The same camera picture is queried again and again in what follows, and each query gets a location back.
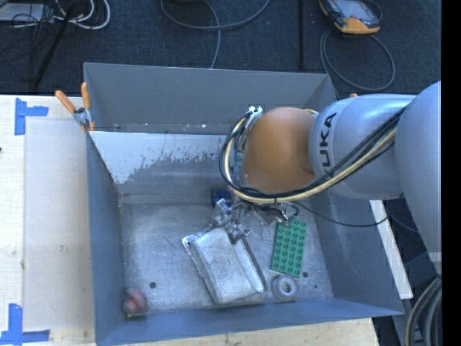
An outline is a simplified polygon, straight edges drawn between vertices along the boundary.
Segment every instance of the blue object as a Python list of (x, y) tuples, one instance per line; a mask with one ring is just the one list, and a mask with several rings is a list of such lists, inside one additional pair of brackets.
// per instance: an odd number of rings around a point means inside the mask
[(50, 330), (23, 332), (22, 331), (22, 307), (11, 303), (8, 305), (8, 330), (0, 334), (0, 345), (22, 346), (23, 342), (48, 341)]
[(48, 114), (47, 107), (27, 107), (27, 103), (19, 97), (16, 98), (16, 119), (14, 122), (14, 134), (26, 133), (26, 117), (45, 117)]
[(211, 206), (214, 207), (216, 203), (224, 199), (227, 205), (232, 204), (232, 195), (228, 190), (211, 190)]

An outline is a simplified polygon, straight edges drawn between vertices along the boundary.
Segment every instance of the white surface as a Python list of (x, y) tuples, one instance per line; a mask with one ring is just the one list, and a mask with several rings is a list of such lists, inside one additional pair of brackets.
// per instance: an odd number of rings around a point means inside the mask
[(73, 119), (27, 119), (24, 326), (93, 327), (85, 135)]
[[(387, 217), (385, 206), (382, 204), (381, 200), (371, 200), (370, 205), (377, 222)], [(381, 234), (382, 242), (384, 243), (384, 249), (386, 251), (386, 255), (388, 256), (390, 269), (392, 270), (395, 285), (397, 286), (400, 294), (400, 299), (413, 298), (413, 291), (411, 290), (410, 282), (408, 281), (408, 276), (406, 274), (402, 258), (400, 257), (400, 252), (398, 251), (397, 243), (395, 242), (389, 220), (386, 219), (384, 222), (379, 224), (377, 228)]]

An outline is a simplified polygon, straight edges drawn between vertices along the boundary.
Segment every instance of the yellow cable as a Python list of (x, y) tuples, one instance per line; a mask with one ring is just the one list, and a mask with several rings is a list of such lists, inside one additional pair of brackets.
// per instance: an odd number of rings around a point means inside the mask
[[(296, 195), (291, 195), (287, 196), (284, 198), (254, 198), (252, 196), (248, 196), (247, 194), (236, 190), (233, 187), (229, 187), (230, 190), (238, 196), (242, 200), (249, 201), (250, 203), (258, 203), (258, 204), (272, 204), (272, 203), (286, 203), (290, 201), (295, 201), (295, 200), (300, 200), (303, 198), (308, 198), (312, 195), (315, 195), (316, 193), (319, 193), (326, 188), (334, 185), (335, 183), (341, 181), (342, 179), (346, 178), (349, 176), (352, 172), (355, 172), (358, 168), (360, 168), (363, 164), (365, 164), (368, 160), (370, 160), (384, 145), (386, 145), (388, 142), (392, 141), (392, 139), (395, 137), (395, 132), (397, 128), (392, 129), (389, 134), (386, 135), (379, 143), (377, 143), (371, 150), (369, 150), (362, 158), (357, 160), (355, 163), (353, 163), (351, 166), (347, 167), (345, 170), (342, 172), (338, 173), (336, 176), (330, 178), (328, 181), (324, 182), (322, 185), (319, 185), (317, 187), (314, 187), (312, 190), (305, 191)], [(231, 147), (233, 145), (233, 140), (235, 136), (230, 139), (229, 143), (225, 147), (224, 150), (224, 173), (228, 180), (232, 181), (231, 173), (229, 170), (229, 156), (231, 153)]]

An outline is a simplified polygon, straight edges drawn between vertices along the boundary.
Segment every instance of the blue tape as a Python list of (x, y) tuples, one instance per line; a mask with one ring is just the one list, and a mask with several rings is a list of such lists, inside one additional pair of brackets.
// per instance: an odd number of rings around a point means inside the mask
[(50, 330), (23, 332), (22, 307), (11, 303), (8, 305), (8, 330), (0, 334), (0, 345), (22, 346), (24, 342), (48, 341)]
[(26, 117), (45, 117), (47, 114), (47, 107), (27, 107), (27, 103), (17, 97), (14, 134), (18, 136), (26, 133)]

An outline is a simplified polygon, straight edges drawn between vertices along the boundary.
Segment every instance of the metal bracket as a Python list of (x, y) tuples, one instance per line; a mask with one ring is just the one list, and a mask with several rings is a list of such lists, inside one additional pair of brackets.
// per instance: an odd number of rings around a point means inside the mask
[(93, 118), (89, 109), (81, 107), (80, 109), (75, 110), (72, 115), (76, 122), (84, 127), (89, 127), (89, 125), (93, 123)]

